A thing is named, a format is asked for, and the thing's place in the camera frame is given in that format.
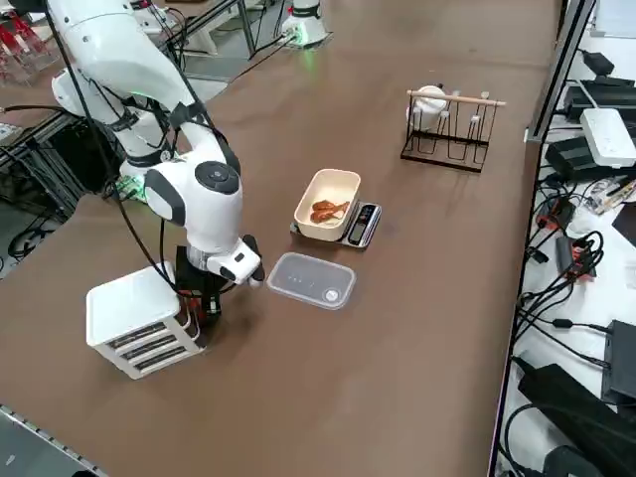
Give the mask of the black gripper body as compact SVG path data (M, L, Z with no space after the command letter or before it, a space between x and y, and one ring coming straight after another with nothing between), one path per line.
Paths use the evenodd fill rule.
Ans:
M220 296L234 285L227 279L193 265L187 254L188 249L179 245L176 248L176 285L183 291L198 292L207 299Z

